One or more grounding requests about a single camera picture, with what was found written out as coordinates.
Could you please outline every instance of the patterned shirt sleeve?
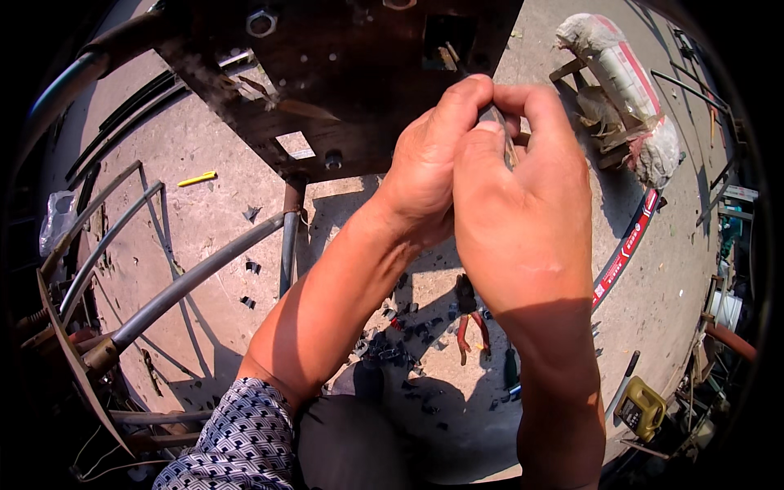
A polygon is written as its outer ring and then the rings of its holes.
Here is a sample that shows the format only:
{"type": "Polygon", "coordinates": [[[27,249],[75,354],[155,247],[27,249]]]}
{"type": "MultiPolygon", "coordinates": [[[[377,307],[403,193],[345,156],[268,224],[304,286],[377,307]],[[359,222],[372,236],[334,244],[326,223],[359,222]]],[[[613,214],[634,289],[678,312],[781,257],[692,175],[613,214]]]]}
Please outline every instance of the patterned shirt sleeve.
{"type": "Polygon", "coordinates": [[[155,478],[153,489],[291,490],[291,407],[261,379],[234,381],[196,446],[155,478]]]}

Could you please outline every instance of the hand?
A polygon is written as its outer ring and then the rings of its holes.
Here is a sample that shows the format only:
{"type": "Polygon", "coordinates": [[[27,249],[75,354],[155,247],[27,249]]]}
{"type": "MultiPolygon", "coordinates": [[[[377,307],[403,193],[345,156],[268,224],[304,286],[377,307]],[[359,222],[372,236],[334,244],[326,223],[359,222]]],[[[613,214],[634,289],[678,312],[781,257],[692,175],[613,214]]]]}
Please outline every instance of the hand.
{"type": "Polygon", "coordinates": [[[438,105],[422,114],[397,139],[392,166],[371,201],[377,216],[422,248],[454,231],[452,168],[455,145],[490,102],[492,80],[476,74],[449,87],[438,105]]]}
{"type": "Polygon", "coordinates": [[[588,167],[561,102],[534,85],[497,85],[493,100],[525,116],[532,134],[528,147],[517,147],[514,173],[503,163],[500,125],[481,122],[459,141],[455,234],[463,266],[496,316],[590,298],[588,167]]]}

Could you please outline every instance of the oil bottle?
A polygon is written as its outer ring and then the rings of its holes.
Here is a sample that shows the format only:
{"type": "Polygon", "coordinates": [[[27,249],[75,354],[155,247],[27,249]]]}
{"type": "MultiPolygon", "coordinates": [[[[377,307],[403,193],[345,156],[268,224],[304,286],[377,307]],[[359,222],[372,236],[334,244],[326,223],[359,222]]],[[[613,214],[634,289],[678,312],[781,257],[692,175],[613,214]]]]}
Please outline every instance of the oil bottle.
{"type": "Polygon", "coordinates": [[[667,403],[640,376],[629,380],[615,409],[615,415],[645,442],[653,438],[666,412],[667,403]]]}

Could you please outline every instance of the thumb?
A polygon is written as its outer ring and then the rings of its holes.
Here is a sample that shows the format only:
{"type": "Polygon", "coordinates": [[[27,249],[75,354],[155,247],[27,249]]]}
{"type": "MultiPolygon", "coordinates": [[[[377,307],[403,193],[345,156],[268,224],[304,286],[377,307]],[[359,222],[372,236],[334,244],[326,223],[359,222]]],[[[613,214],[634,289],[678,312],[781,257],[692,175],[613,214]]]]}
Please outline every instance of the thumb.
{"type": "Polygon", "coordinates": [[[481,121],[455,147],[455,203],[470,196],[496,192],[513,174],[503,162],[505,136],[495,121],[481,121]]]}

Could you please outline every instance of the dark pants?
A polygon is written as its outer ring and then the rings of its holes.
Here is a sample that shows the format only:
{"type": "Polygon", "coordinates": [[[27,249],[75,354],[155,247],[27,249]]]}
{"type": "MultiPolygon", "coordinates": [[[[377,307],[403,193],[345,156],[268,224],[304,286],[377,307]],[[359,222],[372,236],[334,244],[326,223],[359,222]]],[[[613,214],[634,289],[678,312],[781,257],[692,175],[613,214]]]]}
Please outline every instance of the dark pants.
{"type": "Polygon", "coordinates": [[[350,395],[319,397],[296,420],[298,487],[413,488],[401,441],[381,406],[350,395]]]}

